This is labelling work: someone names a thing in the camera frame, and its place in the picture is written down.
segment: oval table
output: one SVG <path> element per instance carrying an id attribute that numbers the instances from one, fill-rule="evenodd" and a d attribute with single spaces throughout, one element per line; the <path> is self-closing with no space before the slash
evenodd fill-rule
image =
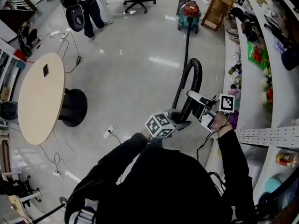
<path id="1" fill-rule="evenodd" d="M 48 74 L 44 76 L 44 67 Z M 65 88 L 64 65 L 55 53 L 40 57 L 29 69 L 21 86 L 18 119 L 24 138 L 33 145 L 43 143 L 57 119 L 75 127 L 87 112 L 87 99 L 78 89 Z"/>

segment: sneaker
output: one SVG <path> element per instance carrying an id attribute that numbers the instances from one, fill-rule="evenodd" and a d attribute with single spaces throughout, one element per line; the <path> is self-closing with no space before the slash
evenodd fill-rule
<path id="1" fill-rule="evenodd" d="M 104 30 L 105 30 L 105 28 L 106 28 L 106 26 L 107 26 L 107 22 L 105 21 L 105 22 L 104 22 L 104 25 L 103 25 L 103 27 L 102 27 L 102 28 L 100 28 L 100 32 L 104 31 Z"/>

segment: smartphone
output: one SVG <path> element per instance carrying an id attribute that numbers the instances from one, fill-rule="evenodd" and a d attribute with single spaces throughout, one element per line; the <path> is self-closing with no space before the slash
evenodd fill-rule
<path id="1" fill-rule="evenodd" d="M 49 73 L 48 64 L 43 67 L 43 77 L 46 77 Z"/>

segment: white tiled floor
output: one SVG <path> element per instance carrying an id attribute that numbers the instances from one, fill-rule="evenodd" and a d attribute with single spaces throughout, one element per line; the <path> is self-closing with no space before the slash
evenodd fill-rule
<path id="1" fill-rule="evenodd" d="M 87 96 L 88 111 L 84 121 L 77 127 L 67 127 L 61 121 L 55 126 L 55 135 L 64 139 L 78 151 L 88 144 L 80 154 L 72 153 L 61 142 L 66 175 L 56 176 L 49 168 L 49 161 L 39 146 L 30 145 L 21 133 L 10 131 L 10 147 L 14 169 L 22 169 L 30 174 L 34 187 L 42 187 L 42 202 L 35 203 L 41 212 L 47 212 L 59 205 L 60 196 L 69 197 L 79 180 L 83 179 L 93 165 L 118 145 L 116 139 L 105 140 L 106 129 L 115 125 L 118 136 L 125 141 L 135 132 L 143 129 L 146 119 L 154 112 L 171 108 L 183 70 L 186 30 L 177 30 L 177 21 L 166 19 L 175 17 L 178 0 L 157 0 L 157 4 L 145 3 L 148 13 L 135 7 L 132 14 L 123 14 L 123 0 L 107 0 L 115 21 L 104 32 L 95 29 L 96 38 L 89 41 L 83 31 L 73 33 L 82 61 L 71 73 L 66 74 L 66 87 L 81 89 Z M 197 1 L 204 12 L 206 4 Z M 65 31 L 68 28 L 61 5 L 49 15 L 39 28 L 39 35 L 50 31 Z M 35 61 L 43 54 L 57 52 L 60 36 L 45 38 L 45 42 L 30 57 Z M 77 58 L 71 36 L 70 45 L 64 58 L 65 70 L 70 71 Z M 66 42 L 59 55 L 62 57 Z M 225 43 L 224 32 L 199 26 L 199 33 L 191 32 L 189 58 L 197 58 L 203 66 L 203 80 L 200 93 L 212 98 L 223 88 Z M 18 99 L 20 86 L 27 64 L 17 81 L 14 100 Z M 185 93 L 191 86 L 193 72 L 190 73 L 179 100 L 178 108 L 185 102 Z M 166 148 L 179 149 L 195 157 L 195 150 L 207 136 L 207 131 L 191 115 L 192 124 L 164 142 Z M 50 159 L 57 151 L 53 135 L 43 144 Z M 209 145 L 200 153 L 204 165 L 209 154 Z M 63 210 L 50 217 L 52 223 L 62 223 Z"/>

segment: vacuum hose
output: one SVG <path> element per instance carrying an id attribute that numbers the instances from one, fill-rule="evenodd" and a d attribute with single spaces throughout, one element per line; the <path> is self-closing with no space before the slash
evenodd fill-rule
<path id="1" fill-rule="evenodd" d="M 189 36 L 190 36 L 190 30 L 191 30 L 191 25 L 192 25 L 192 22 L 193 22 L 193 18 L 188 18 L 188 22 L 189 22 L 189 25 L 188 25 L 187 38 L 186 38 L 186 51 L 185 51 L 184 70 L 183 70 L 182 79 L 181 79 L 181 82 L 179 84 L 176 97 L 174 98 L 174 101 L 173 101 L 173 104 L 172 104 L 173 109 L 177 108 L 179 95 L 181 93 L 181 90 L 185 88 L 186 81 L 187 81 L 189 72 L 190 72 L 192 67 L 194 68 L 194 75 L 193 75 L 193 82 L 192 82 L 191 90 L 198 93 L 199 90 L 200 90 L 201 81 L 202 81 L 202 66 L 201 66 L 199 60 L 197 60 L 196 58 L 192 58 L 187 64 L 188 50 L 189 50 Z M 178 120 L 176 120 L 177 123 L 182 123 L 182 122 L 185 122 L 187 120 L 187 118 L 188 118 L 188 116 L 191 113 L 192 108 L 193 108 L 192 104 L 193 104 L 192 99 L 190 97 L 188 97 L 185 104 L 184 104 L 184 107 L 182 109 L 182 112 L 181 112 Z"/>
<path id="2" fill-rule="evenodd" d="M 186 37 L 186 49 L 185 49 L 185 60 L 184 60 L 184 70 L 187 66 L 187 62 L 188 62 L 188 51 L 189 51 L 189 37 L 190 37 L 190 31 L 191 31 L 191 26 L 192 26 L 192 22 L 193 22 L 193 18 L 192 17 L 188 17 L 187 18 L 188 21 L 188 30 L 187 30 L 187 37 Z"/>

